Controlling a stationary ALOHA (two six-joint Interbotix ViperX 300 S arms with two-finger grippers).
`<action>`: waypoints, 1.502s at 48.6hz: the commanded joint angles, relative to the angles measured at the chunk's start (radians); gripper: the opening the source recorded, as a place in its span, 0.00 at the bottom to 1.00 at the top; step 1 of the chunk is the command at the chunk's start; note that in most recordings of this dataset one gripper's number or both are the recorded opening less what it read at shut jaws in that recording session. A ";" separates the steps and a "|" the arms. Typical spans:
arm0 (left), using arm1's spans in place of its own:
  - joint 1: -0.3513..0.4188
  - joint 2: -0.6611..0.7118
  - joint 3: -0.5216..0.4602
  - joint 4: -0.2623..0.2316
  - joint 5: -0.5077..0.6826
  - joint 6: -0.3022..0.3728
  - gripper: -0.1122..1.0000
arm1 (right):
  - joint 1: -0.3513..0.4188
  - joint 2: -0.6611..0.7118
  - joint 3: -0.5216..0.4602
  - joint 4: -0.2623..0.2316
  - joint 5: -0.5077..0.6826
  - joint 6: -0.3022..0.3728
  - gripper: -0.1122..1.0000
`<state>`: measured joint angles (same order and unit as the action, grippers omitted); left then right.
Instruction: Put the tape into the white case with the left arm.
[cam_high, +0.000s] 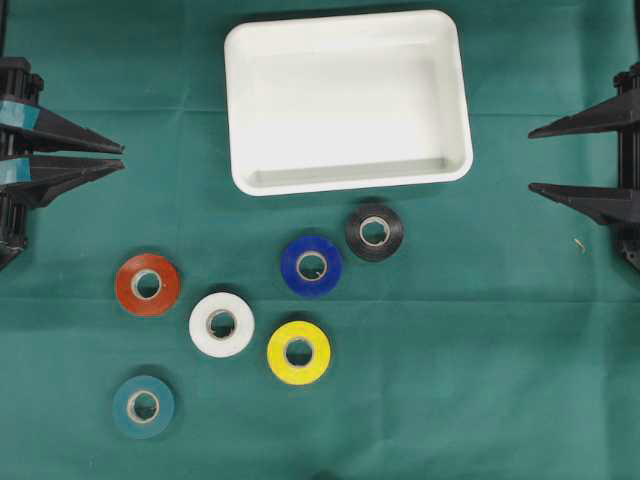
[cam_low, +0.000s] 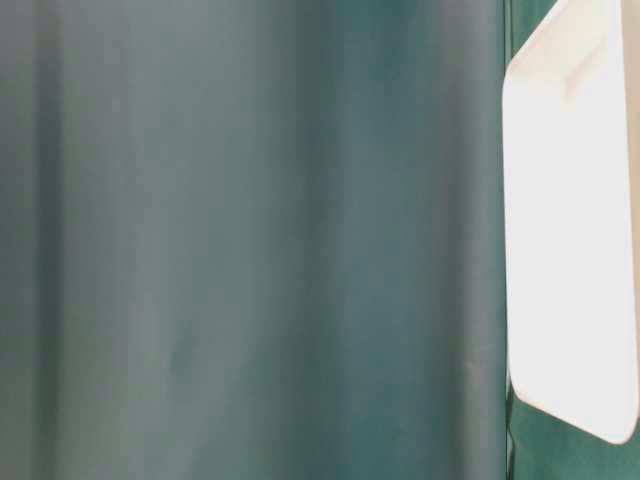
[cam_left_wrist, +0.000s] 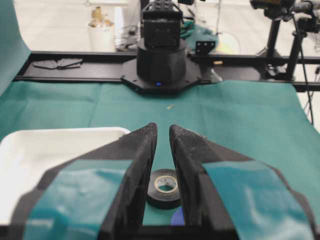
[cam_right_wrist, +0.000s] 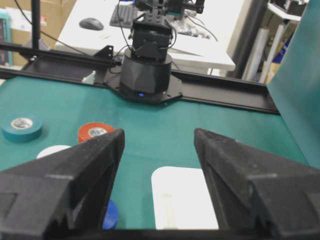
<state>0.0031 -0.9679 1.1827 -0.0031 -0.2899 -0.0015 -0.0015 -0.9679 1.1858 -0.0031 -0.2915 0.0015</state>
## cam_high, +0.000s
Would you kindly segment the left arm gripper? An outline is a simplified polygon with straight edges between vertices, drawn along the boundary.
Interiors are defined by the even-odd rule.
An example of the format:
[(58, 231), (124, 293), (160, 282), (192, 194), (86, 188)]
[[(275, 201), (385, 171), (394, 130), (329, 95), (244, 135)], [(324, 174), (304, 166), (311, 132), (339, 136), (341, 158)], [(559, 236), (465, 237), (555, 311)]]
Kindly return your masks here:
[(21, 57), (1, 59), (1, 266), (27, 245), (27, 206), (124, 169), (118, 159), (31, 158), (41, 152), (123, 153), (124, 147), (38, 106), (42, 78)]

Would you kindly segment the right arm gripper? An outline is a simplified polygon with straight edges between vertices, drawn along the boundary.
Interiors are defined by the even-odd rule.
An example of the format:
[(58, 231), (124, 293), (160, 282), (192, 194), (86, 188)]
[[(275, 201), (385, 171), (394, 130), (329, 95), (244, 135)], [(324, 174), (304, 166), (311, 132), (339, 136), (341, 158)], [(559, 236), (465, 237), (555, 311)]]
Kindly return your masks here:
[(564, 204), (599, 225), (620, 224), (618, 250), (639, 270), (639, 64), (614, 78), (618, 96), (534, 129), (529, 139), (618, 131), (618, 187), (530, 183), (530, 191)]

